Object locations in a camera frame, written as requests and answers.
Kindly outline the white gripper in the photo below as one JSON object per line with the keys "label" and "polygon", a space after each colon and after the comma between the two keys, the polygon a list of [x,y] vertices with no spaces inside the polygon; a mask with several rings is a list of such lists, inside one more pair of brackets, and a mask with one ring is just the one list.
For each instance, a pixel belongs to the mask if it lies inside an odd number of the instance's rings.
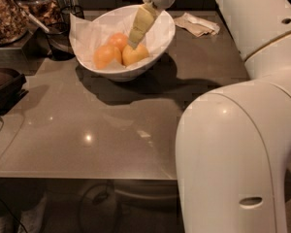
{"label": "white gripper", "polygon": [[136,14],[129,32],[128,45],[134,50],[145,38],[158,16],[160,10],[169,9],[176,0],[143,0]]}

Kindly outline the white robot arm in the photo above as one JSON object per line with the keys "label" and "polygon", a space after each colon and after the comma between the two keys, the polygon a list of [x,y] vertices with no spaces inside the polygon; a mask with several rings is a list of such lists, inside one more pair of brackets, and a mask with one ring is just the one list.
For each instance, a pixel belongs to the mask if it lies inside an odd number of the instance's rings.
{"label": "white robot arm", "polygon": [[176,135],[185,233],[287,233],[291,4],[215,0],[249,75],[203,94]]}

